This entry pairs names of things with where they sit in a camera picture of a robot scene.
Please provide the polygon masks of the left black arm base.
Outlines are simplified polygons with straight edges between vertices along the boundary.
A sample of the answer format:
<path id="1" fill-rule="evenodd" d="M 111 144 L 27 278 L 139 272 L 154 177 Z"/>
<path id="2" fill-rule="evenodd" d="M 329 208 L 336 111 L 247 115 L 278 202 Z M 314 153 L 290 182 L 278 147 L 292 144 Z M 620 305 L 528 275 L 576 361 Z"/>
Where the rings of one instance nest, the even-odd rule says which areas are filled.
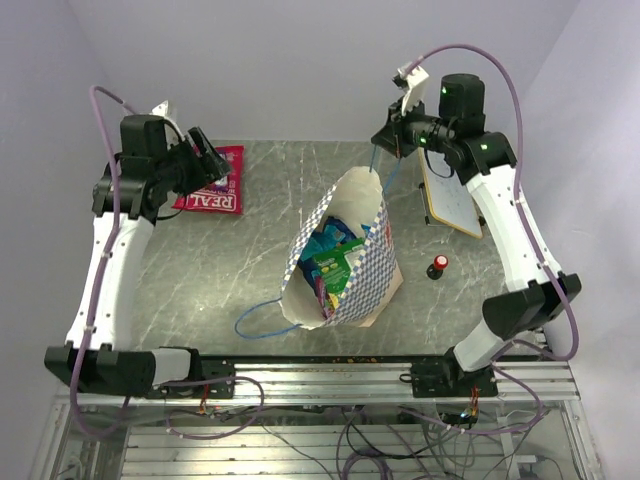
<path id="1" fill-rule="evenodd" d="M 201 372 L 177 386 L 160 385 L 147 395 L 150 399 L 231 399 L 235 390 L 235 365 L 228 360 L 204 361 Z"/>

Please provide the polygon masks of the red pink candy bag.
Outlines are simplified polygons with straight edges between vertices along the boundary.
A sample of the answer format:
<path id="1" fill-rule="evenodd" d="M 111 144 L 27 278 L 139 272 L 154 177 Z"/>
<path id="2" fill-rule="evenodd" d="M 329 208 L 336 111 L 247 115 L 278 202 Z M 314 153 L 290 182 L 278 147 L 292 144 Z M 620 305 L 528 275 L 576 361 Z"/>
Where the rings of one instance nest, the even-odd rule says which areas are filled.
<path id="1" fill-rule="evenodd" d="M 343 293 L 346 282 L 339 280 L 327 283 L 323 278 L 315 279 L 314 291 L 324 319 L 334 315 L 339 306 L 339 297 Z"/>

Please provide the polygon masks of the green candy bag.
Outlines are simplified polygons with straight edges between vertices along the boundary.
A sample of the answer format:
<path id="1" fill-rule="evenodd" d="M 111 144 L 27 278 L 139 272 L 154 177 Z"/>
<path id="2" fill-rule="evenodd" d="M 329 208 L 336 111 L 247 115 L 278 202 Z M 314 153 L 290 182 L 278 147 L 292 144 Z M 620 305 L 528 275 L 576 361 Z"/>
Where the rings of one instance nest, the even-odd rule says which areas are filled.
<path id="1" fill-rule="evenodd" d="M 349 281 L 355 262 L 360 257 L 360 252 L 364 248 L 365 240 L 358 238 L 325 253 L 316 254 L 312 257 L 315 265 L 313 279 L 323 278 L 327 283 L 339 280 Z"/>

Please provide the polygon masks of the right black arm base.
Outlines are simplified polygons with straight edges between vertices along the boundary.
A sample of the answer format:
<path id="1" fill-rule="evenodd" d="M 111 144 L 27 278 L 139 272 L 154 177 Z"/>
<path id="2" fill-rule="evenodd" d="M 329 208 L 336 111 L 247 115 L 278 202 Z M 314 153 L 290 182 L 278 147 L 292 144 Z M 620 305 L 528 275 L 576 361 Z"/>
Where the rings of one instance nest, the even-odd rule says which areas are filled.
<path id="1" fill-rule="evenodd" d="M 411 386 L 415 398 L 471 397 L 472 393 L 481 398 L 498 395 L 490 367 L 465 372 L 453 358 L 444 356 L 429 356 L 413 362 L 399 380 Z"/>

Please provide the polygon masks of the red REAL crisps bag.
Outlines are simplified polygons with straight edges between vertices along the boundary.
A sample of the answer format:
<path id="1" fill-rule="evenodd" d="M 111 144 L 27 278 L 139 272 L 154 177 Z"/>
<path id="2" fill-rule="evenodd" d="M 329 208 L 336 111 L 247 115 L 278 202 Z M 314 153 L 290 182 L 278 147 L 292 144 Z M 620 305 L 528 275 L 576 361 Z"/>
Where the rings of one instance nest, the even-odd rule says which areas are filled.
<path id="1" fill-rule="evenodd" d="M 243 214 L 242 183 L 245 148 L 242 145 L 220 146 L 216 151 L 229 162 L 231 173 L 186 198 L 177 198 L 172 205 L 174 210 Z"/>

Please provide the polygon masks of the blue checkered paper bag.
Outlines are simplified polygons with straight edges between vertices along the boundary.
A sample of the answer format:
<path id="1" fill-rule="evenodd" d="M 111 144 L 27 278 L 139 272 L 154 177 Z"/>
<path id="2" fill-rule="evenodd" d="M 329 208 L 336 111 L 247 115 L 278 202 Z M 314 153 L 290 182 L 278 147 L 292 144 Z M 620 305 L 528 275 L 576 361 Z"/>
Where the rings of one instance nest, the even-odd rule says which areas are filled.
<path id="1" fill-rule="evenodd" d="M 376 170 L 375 147 L 367 166 L 349 169 L 307 219 L 290 247 L 279 296 L 250 307 L 235 321 L 234 332 L 249 340 L 352 324 L 368 327 L 390 303 L 403 282 L 396 258 L 386 190 Z M 289 325 L 261 334 L 241 331 L 256 310 L 277 305 Z"/>

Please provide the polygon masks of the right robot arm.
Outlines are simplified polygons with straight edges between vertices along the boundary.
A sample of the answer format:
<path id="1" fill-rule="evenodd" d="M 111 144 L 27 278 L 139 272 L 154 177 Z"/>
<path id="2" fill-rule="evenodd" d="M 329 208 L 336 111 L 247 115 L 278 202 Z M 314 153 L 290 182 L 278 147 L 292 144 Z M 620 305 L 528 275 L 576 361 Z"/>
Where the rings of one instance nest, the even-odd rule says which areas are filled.
<path id="1" fill-rule="evenodd" d="M 485 129 L 485 84 L 476 75 L 450 74 L 441 80 L 437 115 L 423 102 L 427 73 L 397 74 L 402 97 L 388 108 L 374 145 L 398 159 L 417 149 L 443 155 L 480 209 L 497 248 L 506 293 L 488 298 L 482 319 L 452 350 L 455 362 L 440 373 L 450 394 L 465 394 L 475 371 L 488 366 L 518 334 L 554 320 L 581 291 L 548 251 L 516 179 L 517 159 L 506 138 Z"/>

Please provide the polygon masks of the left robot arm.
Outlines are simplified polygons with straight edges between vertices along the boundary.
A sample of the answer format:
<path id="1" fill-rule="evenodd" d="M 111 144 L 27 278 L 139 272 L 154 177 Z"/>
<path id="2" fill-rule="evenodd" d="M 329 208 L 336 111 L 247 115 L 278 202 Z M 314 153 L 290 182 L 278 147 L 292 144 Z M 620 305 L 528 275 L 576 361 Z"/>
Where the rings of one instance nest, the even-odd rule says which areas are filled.
<path id="1" fill-rule="evenodd" d="M 196 349 L 131 347 L 135 284 L 161 207 L 170 194 L 186 197 L 231 171 L 200 128 L 170 142 L 167 134 L 176 130 L 163 116 L 124 117 L 122 149 L 93 188 L 93 247 L 82 299 L 64 344 L 49 347 L 44 358 L 73 395 L 145 397 L 170 385 L 192 397 L 203 387 Z"/>

